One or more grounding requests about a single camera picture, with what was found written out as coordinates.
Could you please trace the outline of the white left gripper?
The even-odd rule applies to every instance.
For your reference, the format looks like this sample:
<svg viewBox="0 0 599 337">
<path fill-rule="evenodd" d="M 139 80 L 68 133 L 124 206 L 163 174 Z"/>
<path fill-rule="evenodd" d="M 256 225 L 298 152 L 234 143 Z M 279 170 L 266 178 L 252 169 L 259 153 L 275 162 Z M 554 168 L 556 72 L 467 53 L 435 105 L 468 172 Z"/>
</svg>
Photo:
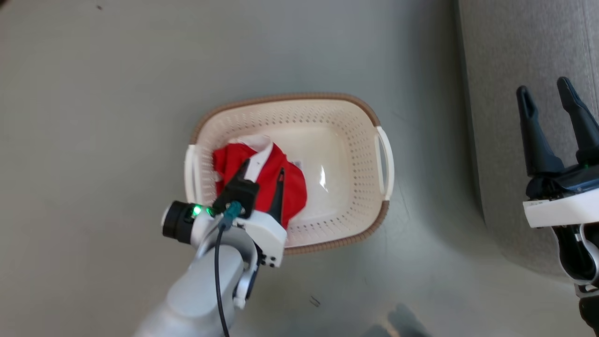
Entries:
<svg viewBox="0 0 599 337">
<path fill-rule="evenodd" d="M 250 184 L 245 178 L 250 160 L 245 160 L 227 185 Z M 282 227 L 285 169 L 281 168 L 276 179 L 275 192 L 267 213 L 253 211 L 248 219 L 235 218 L 233 224 L 247 233 L 257 250 L 257 262 L 279 268 L 283 261 L 287 232 Z"/>
</svg>

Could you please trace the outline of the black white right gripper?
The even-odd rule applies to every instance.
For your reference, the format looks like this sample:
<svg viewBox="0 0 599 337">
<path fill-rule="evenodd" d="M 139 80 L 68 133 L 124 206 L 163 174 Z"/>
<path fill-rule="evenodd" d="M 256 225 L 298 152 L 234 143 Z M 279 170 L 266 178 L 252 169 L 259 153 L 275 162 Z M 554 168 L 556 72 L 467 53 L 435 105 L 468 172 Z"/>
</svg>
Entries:
<svg viewBox="0 0 599 337">
<path fill-rule="evenodd" d="M 533 177 L 526 187 L 524 213 L 532 228 L 599 222 L 599 123 L 567 77 L 557 80 L 562 108 L 575 132 L 581 165 L 565 170 L 539 123 L 539 110 L 530 90 L 516 90 L 526 172 Z"/>
</svg>

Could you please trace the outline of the red and white garment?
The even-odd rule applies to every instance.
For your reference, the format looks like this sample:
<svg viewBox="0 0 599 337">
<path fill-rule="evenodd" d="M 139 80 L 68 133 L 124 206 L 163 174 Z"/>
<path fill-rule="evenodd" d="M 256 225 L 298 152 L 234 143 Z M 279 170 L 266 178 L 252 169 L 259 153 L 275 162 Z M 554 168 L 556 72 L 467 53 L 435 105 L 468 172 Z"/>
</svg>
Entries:
<svg viewBox="0 0 599 337">
<path fill-rule="evenodd" d="M 282 228 L 287 229 L 290 220 L 307 203 L 307 186 L 302 170 L 290 162 L 268 136 L 238 137 L 212 153 L 213 169 L 220 177 L 220 181 L 216 183 L 218 194 L 246 160 L 250 161 L 250 165 L 242 177 L 256 182 L 260 187 L 255 207 L 257 211 L 269 211 L 275 197 L 279 173 L 281 170 L 285 171 L 281 224 Z"/>
</svg>

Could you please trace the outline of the grey fabric sofa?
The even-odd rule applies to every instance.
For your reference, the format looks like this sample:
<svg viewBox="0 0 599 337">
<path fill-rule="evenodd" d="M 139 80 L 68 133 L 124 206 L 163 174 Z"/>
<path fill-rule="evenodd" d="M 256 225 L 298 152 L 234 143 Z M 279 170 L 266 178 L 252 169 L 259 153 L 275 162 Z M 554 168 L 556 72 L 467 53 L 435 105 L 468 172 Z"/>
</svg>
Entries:
<svg viewBox="0 0 599 337">
<path fill-rule="evenodd" d="M 530 228 L 516 90 L 524 85 L 556 156 L 577 142 L 556 82 L 571 80 L 599 122 L 599 0 L 457 0 L 470 142 L 486 227 L 507 260 L 566 279 L 550 229 Z"/>
</svg>

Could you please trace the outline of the cream perforated laundry basket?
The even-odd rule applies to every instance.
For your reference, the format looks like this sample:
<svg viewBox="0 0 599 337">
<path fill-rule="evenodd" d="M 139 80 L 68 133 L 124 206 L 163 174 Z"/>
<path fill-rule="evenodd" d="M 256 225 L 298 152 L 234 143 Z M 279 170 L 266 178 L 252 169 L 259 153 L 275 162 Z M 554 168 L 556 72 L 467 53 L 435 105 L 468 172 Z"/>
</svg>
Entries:
<svg viewBox="0 0 599 337">
<path fill-rule="evenodd" d="M 394 188 L 391 144 L 371 107 L 340 93 L 265 96 L 206 113 L 185 154 L 186 200 L 212 203 L 212 152 L 253 134 L 268 136 L 306 180 L 307 204 L 287 226 L 286 255 L 354 244 L 381 226 Z"/>
</svg>

